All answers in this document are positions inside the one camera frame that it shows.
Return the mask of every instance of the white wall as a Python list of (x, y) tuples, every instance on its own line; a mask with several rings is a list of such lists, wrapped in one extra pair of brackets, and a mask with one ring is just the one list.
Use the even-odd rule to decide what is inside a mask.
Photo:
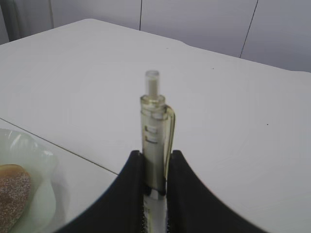
[(51, 0), (55, 27), (95, 18), (139, 29), (140, 0)]
[(21, 37), (52, 28), (49, 0), (14, 0), (14, 2)]
[(9, 42), (8, 34), (6, 32), (4, 19), (2, 16), (2, 10), (0, 6), (0, 45)]
[(311, 0), (259, 0), (242, 58), (311, 72)]
[(141, 29), (240, 56), (257, 0), (143, 0)]

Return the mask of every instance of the white plate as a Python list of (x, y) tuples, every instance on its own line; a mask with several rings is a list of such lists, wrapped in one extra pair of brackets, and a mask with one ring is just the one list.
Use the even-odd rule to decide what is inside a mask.
[(0, 165), (18, 164), (32, 179), (25, 211), (9, 233), (37, 233), (55, 214), (56, 200), (51, 185), (56, 157), (26, 133), (0, 129)]

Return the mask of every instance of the wall seam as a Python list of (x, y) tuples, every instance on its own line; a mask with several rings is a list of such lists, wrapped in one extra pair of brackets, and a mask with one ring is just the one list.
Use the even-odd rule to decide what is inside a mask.
[(248, 37), (248, 34), (249, 34), (249, 30), (251, 29), (251, 26), (252, 26), (252, 22), (253, 22), (253, 19), (254, 19), (255, 11), (257, 9), (258, 1), (259, 0), (257, 0), (257, 2), (256, 2), (255, 9), (254, 9), (254, 12), (253, 12), (253, 16), (252, 16), (251, 22), (249, 24), (249, 27), (248, 27), (248, 30), (247, 30), (247, 33), (246, 33), (246, 37), (245, 37), (245, 40), (244, 40), (244, 43), (243, 43), (243, 47), (242, 47), (242, 50), (241, 50), (241, 53), (240, 53), (240, 56), (239, 56), (240, 58), (242, 57), (243, 50), (244, 50), (244, 47), (245, 47), (245, 44), (246, 44), (246, 40), (247, 40), (247, 37)]
[(48, 0), (48, 2), (49, 2), (49, 9), (50, 9), (51, 27), (54, 28), (54, 17), (53, 17), (52, 3), (51, 3), (51, 0)]
[(140, 18), (139, 18), (139, 30), (141, 31), (141, 16), (142, 16), (142, 0), (140, 0)]

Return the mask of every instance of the white cabinet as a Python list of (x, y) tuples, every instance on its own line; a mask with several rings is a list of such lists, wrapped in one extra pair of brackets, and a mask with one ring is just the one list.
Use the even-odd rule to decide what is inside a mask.
[(242, 58), (311, 72), (310, 9), (310, 0), (259, 0)]
[(141, 30), (240, 56), (256, 0), (143, 0)]
[(95, 18), (139, 29), (140, 0), (51, 0), (55, 27)]

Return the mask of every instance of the table surface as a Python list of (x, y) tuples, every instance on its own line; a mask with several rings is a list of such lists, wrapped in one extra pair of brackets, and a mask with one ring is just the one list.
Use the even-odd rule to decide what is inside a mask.
[(0, 46), (0, 117), (117, 174), (148, 69), (204, 184), (269, 232), (310, 232), (310, 73), (86, 19)]

